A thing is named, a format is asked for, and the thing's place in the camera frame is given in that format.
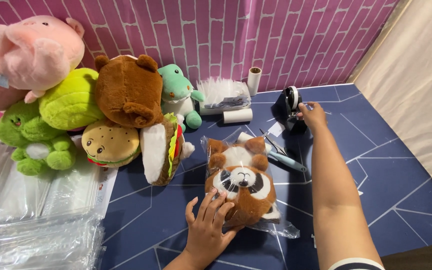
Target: crocodile plush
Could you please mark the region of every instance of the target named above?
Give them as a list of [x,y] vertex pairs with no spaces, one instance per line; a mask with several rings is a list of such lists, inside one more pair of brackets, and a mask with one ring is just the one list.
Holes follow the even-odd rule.
[[39,175],[49,168],[69,169],[76,161],[74,142],[66,131],[43,121],[38,102],[12,105],[0,119],[0,140],[16,147],[11,158],[23,175]]
[[[193,85],[183,75],[183,71],[175,64],[169,64],[158,69],[163,77],[163,93],[161,95],[161,107],[163,114],[174,113],[178,122],[186,120],[186,125],[192,129],[201,126],[201,116],[195,111],[195,101],[204,101],[205,95],[195,90]],[[186,126],[181,124],[183,132]]]

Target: pink brick wallpaper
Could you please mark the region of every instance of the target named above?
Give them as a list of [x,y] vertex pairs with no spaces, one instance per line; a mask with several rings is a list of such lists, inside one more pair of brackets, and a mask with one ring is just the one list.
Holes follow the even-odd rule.
[[86,29],[81,66],[107,54],[176,63],[194,83],[246,79],[259,91],[344,83],[398,0],[0,0],[0,24],[72,17]]

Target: black tape dispenser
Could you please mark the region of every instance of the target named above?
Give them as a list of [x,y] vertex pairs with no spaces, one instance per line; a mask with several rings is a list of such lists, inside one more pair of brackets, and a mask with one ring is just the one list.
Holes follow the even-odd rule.
[[281,95],[279,95],[274,104],[278,116],[276,120],[284,125],[290,135],[303,134],[308,128],[304,120],[300,120],[296,116],[297,113],[301,112],[298,104],[302,101],[303,99],[301,98],[301,94],[298,93],[297,88],[290,86],[281,92]]

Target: raccoon plush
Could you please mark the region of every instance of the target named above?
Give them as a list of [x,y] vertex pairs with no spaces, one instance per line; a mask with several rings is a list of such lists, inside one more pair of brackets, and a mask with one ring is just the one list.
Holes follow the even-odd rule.
[[219,193],[225,191],[226,202],[234,203],[225,217],[225,226],[251,226],[259,221],[279,224],[273,179],[265,172],[265,150],[262,137],[232,145],[208,140],[209,177],[204,189],[206,193],[213,187]]

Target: beige fabric wall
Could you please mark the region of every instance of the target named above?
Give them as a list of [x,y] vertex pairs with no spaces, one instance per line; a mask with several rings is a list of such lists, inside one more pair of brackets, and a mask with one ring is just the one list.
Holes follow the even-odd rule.
[[354,83],[432,176],[432,0],[410,0]]

